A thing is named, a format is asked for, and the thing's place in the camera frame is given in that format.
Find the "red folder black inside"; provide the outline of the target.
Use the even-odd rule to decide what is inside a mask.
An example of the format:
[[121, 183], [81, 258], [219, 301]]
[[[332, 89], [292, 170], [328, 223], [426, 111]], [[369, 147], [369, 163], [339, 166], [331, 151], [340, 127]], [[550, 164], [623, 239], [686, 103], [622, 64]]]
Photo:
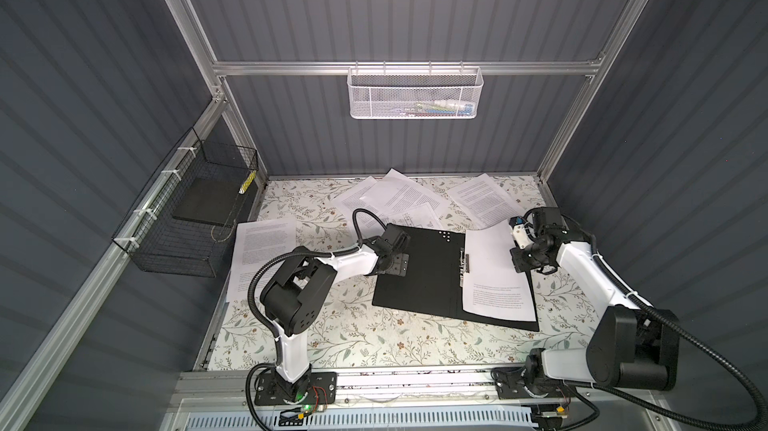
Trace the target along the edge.
[[444, 230], [407, 227], [406, 274], [379, 275], [372, 304], [450, 319], [538, 332], [538, 319], [499, 320], [463, 310], [461, 276], [465, 235]]

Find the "printed paper sheet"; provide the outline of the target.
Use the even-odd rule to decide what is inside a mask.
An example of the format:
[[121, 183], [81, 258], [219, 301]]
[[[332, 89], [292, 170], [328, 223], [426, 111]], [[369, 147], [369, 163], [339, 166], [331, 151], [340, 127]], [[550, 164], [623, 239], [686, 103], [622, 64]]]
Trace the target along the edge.
[[440, 222], [440, 217], [437, 217], [427, 204], [420, 205], [398, 214], [388, 214], [387, 212], [379, 211], [373, 206], [364, 203], [361, 200], [362, 195], [371, 188], [377, 180], [379, 179], [367, 177], [331, 200], [331, 203], [341, 212], [349, 227], [353, 227], [353, 212], [356, 209], [365, 209], [375, 214], [385, 224], [393, 223], [433, 230], [444, 229]]
[[507, 221], [465, 236], [462, 309], [503, 321], [536, 323], [536, 306], [527, 275], [518, 273], [510, 250], [515, 241]]
[[487, 174], [449, 189], [447, 195], [478, 229], [492, 227], [525, 213], [523, 207]]
[[398, 214], [427, 204], [437, 217], [445, 215], [449, 202], [437, 192], [391, 169], [361, 197], [367, 205], [388, 214]]

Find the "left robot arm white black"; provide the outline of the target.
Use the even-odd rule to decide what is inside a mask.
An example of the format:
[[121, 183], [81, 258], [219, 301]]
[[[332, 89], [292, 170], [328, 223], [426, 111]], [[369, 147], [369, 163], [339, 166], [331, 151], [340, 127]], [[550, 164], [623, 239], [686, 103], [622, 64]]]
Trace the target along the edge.
[[248, 306], [274, 338], [275, 381], [290, 401], [301, 401], [311, 386], [306, 331], [332, 286], [357, 276], [403, 277], [410, 240], [404, 229], [387, 225], [382, 235], [360, 239], [345, 250], [320, 252], [299, 246], [269, 260], [251, 279]]

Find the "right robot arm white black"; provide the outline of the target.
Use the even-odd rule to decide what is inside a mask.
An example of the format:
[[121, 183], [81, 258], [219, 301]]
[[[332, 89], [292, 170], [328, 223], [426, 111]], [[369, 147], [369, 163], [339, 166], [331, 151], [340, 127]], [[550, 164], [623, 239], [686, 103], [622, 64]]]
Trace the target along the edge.
[[556, 207], [538, 207], [508, 222], [517, 272], [566, 272], [599, 319], [583, 349], [533, 349], [520, 382], [546, 397], [564, 381], [587, 386], [667, 391], [677, 380], [679, 337], [650, 314], [651, 304], [599, 254], [596, 238]]

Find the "printed paper sheet left edge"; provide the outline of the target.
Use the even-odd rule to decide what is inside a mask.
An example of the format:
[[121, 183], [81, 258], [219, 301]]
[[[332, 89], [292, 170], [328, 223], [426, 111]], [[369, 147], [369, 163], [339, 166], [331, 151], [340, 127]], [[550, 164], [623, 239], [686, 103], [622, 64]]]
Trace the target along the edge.
[[258, 270], [296, 247], [296, 220], [283, 218], [238, 225], [226, 301], [247, 299], [249, 284]]

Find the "pens in white basket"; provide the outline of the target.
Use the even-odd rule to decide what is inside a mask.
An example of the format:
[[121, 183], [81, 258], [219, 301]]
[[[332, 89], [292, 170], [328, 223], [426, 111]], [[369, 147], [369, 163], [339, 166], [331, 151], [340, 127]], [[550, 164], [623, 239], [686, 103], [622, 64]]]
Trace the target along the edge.
[[471, 119], [476, 115], [476, 104], [470, 101], [454, 99], [415, 102], [407, 103], [402, 108], [395, 108], [392, 112], [406, 117], [458, 117]]

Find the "yellow green marker pen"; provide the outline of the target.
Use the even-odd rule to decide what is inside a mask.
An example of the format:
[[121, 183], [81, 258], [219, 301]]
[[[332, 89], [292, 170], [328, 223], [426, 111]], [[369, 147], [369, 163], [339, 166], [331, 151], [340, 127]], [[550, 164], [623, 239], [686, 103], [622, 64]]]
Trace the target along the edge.
[[255, 178], [257, 177], [256, 171], [251, 171], [250, 174], [247, 176], [247, 178], [242, 182], [240, 188], [239, 188], [239, 194], [243, 195], [247, 192], [250, 185], [253, 183]]

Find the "black pad in basket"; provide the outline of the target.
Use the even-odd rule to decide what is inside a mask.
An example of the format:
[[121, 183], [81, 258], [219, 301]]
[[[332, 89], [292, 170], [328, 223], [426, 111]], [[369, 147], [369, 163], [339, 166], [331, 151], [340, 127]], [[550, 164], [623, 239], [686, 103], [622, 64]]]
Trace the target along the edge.
[[245, 199], [240, 184], [230, 181], [196, 178], [172, 212], [177, 220], [225, 226], [237, 216]]

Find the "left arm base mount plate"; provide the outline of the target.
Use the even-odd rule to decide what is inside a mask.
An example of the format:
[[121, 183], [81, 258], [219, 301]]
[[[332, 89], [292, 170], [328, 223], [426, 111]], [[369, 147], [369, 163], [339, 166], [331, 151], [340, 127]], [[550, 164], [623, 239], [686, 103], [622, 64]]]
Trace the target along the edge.
[[338, 374], [335, 372], [309, 371], [296, 383], [290, 383], [274, 370], [261, 372], [254, 379], [255, 404], [278, 405], [329, 405], [336, 400]]

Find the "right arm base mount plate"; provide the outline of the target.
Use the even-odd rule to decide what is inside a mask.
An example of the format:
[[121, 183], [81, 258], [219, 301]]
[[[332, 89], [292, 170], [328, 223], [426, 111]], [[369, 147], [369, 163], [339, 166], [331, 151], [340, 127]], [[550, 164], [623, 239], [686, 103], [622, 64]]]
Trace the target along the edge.
[[524, 366], [495, 367], [490, 376], [500, 399], [563, 398], [570, 401], [575, 396], [562, 383], [528, 372]]

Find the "aluminium front rail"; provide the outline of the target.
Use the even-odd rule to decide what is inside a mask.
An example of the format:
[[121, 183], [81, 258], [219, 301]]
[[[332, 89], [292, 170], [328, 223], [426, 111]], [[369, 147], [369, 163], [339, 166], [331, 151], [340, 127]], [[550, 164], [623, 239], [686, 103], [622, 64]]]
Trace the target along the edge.
[[[313, 368], [322, 378], [316, 385], [321, 397], [335, 404], [359, 400], [383, 403], [387, 400], [426, 402], [441, 397], [459, 400], [569, 398], [562, 384], [547, 394], [524, 389], [521, 363], [471, 364], [405, 367]], [[246, 370], [183, 372], [171, 396], [170, 411], [182, 406], [232, 405], [246, 409]]]

